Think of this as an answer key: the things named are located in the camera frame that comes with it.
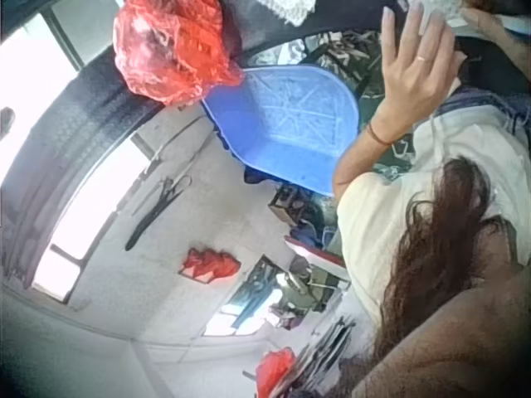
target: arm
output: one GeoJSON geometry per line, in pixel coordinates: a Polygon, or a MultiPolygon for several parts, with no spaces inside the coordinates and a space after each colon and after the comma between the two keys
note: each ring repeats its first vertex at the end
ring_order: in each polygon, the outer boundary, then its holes
{"type": "Polygon", "coordinates": [[[386,98],[370,125],[339,160],[334,174],[337,203],[352,181],[369,172],[394,141],[443,102],[465,60],[463,53],[455,51],[455,36],[441,14],[433,13],[425,35],[419,36],[423,13],[421,2],[409,12],[397,52],[395,17],[389,8],[384,9],[382,70],[386,98]],[[376,138],[369,133],[371,127],[376,138]]]}
{"type": "Polygon", "coordinates": [[[531,46],[517,40],[494,15],[475,8],[466,8],[463,18],[474,29],[483,33],[490,41],[503,50],[505,55],[531,81],[531,46]]]}

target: bracelet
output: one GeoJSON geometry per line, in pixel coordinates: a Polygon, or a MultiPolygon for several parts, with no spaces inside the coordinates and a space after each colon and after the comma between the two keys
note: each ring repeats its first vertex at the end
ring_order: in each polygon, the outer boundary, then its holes
{"type": "Polygon", "coordinates": [[[372,124],[372,122],[368,122],[368,124],[367,124],[367,131],[368,131],[369,135],[370,135],[371,137],[373,137],[374,141],[376,141],[377,143],[379,143],[379,144],[381,144],[381,145],[383,145],[383,146],[385,146],[385,147],[390,147],[391,145],[394,144],[394,143],[388,143],[388,142],[383,141],[382,139],[380,139],[380,138],[376,135],[376,133],[374,133],[374,129],[373,129],[373,124],[372,124]]]}

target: blue plastic basket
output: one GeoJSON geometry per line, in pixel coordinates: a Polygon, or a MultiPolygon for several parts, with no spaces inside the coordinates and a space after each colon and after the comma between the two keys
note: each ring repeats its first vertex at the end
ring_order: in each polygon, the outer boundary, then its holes
{"type": "Polygon", "coordinates": [[[242,85],[217,87],[204,104],[243,163],[324,195],[358,136],[353,94],[316,66],[248,69],[242,85]]]}

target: plastic bag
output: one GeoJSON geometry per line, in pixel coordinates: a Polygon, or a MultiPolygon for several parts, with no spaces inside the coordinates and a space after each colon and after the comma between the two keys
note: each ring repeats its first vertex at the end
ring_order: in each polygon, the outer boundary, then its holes
{"type": "Polygon", "coordinates": [[[270,352],[256,368],[258,398],[270,398],[271,392],[295,364],[295,354],[289,349],[270,352]]]}
{"type": "Polygon", "coordinates": [[[243,74],[223,45],[217,0],[128,0],[114,20],[116,66],[131,91],[191,104],[243,74]]]}
{"type": "Polygon", "coordinates": [[[212,273],[208,283],[214,279],[228,278],[236,274],[241,263],[228,253],[216,253],[214,250],[200,252],[196,249],[188,251],[188,257],[184,260],[183,269],[192,271],[192,279],[197,279],[212,273]]]}

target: jeans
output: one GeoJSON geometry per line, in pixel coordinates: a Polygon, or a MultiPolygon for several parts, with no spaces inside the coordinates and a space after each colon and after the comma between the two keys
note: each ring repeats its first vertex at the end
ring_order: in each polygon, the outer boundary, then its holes
{"type": "Polygon", "coordinates": [[[490,91],[461,86],[439,109],[435,116],[441,116],[452,110],[472,106],[493,105],[503,112],[509,120],[508,131],[527,149],[531,156],[531,96],[500,96],[490,91]]]}

